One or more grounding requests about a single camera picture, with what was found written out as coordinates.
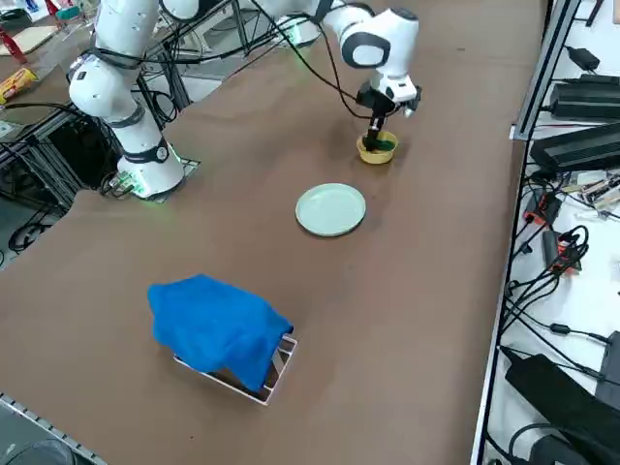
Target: black device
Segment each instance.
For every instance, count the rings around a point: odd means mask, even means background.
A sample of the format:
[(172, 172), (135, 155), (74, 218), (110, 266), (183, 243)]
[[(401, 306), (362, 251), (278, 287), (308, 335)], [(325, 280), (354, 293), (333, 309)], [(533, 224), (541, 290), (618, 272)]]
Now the black device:
[(7, 32), (19, 32), (31, 24), (30, 15), (21, 8), (0, 12), (0, 26)]
[(553, 225), (558, 214), (562, 201), (560, 201), (554, 194), (550, 192), (543, 192), (530, 197), (525, 211), (523, 212), (523, 219), (529, 223), (535, 223), (537, 225)]
[(530, 450), (532, 465), (590, 465), (570, 445), (555, 436), (540, 438)]
[(542, 354), (509, 357), (506, 380), (549, 423), (564, 430), (563, 436), (587, 463), (620, 463), (619, 411), (592, 396)]
[(584, 73), (580, 77), (567, 77), (565, 79), (560, 79), (562, 82), (567, 82), (570, 84), (612, 84), (612, 85), (620, 85), (620, 77), (619, 76), (607, 76), (607, 75), (589, 75)]
[(569, 51), (569, 58), (583, 71), (594, 71), (601, 64), (601, 60), (587, 48), (573, 48), (565, 46)]
[(48, 137), (86, 186), (98, 189), (104, 177), (116, 171), (120, 152), (92, 121), (71, 121)]
[(552, 172), (611, 170), (620, 167), (620, 123), (538, 139), (532, 158)]
[(589, 79), (557, 83), (551, 91), (549, 111), (557, 119), (593, 122), (618, 121), (620, 120), (620, 85)]
[[(607, 380), (620, 383), (620, 332), (613, 331), (609, 339), (611, 343), (607, 344), (604, 351), (601, 374)], [(613, 383), (598, 383), (595, 396), (605, 404), (620, 409), (620, 386)]]
[(551, 270), (575, 273), (581, 270), (581, 261), (575, 261), (578, 252), (574, 247), (567, 247), (560, 240), (561, 234), (556, 231), (542, 233), (542, 254), (544, 264)]

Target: plate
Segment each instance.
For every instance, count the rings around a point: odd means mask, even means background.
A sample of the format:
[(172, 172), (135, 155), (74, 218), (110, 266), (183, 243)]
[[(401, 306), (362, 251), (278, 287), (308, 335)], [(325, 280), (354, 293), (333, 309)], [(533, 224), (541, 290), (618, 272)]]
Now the plate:
[(312, 234), (335, 237), (352, 231), (366, 214), (366, 200), (346, 184), (313, 187), (297, 202), (299, 224)]

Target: metal rack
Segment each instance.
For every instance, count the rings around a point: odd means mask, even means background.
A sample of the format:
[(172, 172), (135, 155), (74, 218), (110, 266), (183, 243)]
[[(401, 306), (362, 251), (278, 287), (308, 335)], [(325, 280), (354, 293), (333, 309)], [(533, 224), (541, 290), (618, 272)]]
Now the metal rack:
[(58, 428), (56, 428), (49, 421), (39, 417), (34, 412), (28, 410), (26, 407), (13, 400), (7, 394), (0, 392), (0, 402), (9, 407), (14, 412), (20, 414), (25, 419), (29, 419), (34, 422), (38, 426), (42, 427), (45, 431), (47, 431), (52, 436), (56, 437), (56, 439), (62, 441), (66, 444), (71, 450), (75, 453), (78, 453), (80, 456), (84, 457), (86, 460), (89, 460), (91, 463), (95, 465), (107, 465), (107, 463), (102, 459), (99, 455), (97, 455), (92, 450), (87, 449), (83, 444), (79, 443), (67, 433), (62, 432)]

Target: blue towel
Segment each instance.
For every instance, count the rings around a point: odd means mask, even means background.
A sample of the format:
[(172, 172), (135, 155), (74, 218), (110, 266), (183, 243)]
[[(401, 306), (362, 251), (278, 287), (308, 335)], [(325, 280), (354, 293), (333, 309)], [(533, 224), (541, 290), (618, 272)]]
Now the blue towel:
[(283, 334), (293, 330), (261, 297), (204, 275), (154, 284), (155, 339), (201, 372), (228, 368), (248, 389), (264, 385)]

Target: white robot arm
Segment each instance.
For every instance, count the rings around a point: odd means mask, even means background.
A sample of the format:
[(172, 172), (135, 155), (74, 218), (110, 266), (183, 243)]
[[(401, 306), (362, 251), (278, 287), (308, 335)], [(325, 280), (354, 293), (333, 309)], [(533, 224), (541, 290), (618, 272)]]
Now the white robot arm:
[[(405, 9), (388, 9), (379, 15), (361, 4), (341, 0), (251, 0), (272, 18), (301, 13), (329, 26), (337, 35), (342, 58), (349, 66), (376, 70), (357, 93), (357, 102), (372, 109), (366, 147), (390, 113), (416, 109), (419, 89), (408, 69), (418, 34), (418, 18)], [(164, 11), (179, 22), (200, 19), (213, 0), (160, 0)], [(148, 108), (134, 100), (131, 87), (157, 21), (157, 0), (102, 0), (96, 47), (135, 57), (113, 60), (90, 55), (74, 70), (70, 96), (85, 113), (103, 119), (123, 147), (118, 169), (132, 177), (141, 198), (163, 194), (183, 179), (180, 161), (171, 153)]]

